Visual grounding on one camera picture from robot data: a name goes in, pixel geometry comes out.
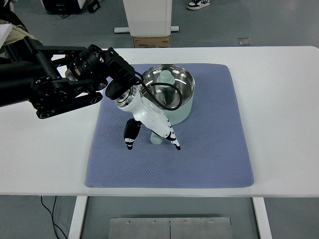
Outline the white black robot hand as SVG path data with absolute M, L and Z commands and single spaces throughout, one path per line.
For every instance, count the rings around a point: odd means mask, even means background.
M 131 87 L 127 90 L 115 100 L 115 105 L 119 109 L 133 114 L 133 118 L 127 121 L 124 130 L 124 141 L 129 150 L 133 148 L 133 143 L 140 132 L 141 125 L 144 125 L 159 137 L 169 140 L 177 150 L 180 150 L 180 144 L 169 119 L 159 107 L 141 96 L 137 88 Z

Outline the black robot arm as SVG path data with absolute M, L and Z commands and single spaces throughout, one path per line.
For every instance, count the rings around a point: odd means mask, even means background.
M 25 37 L 3 51 L 1 106 L 28 101 L 40 119 L 96 104 L 102 90 L 115 100 L 141 81 L 113 48 L 45 46 Z

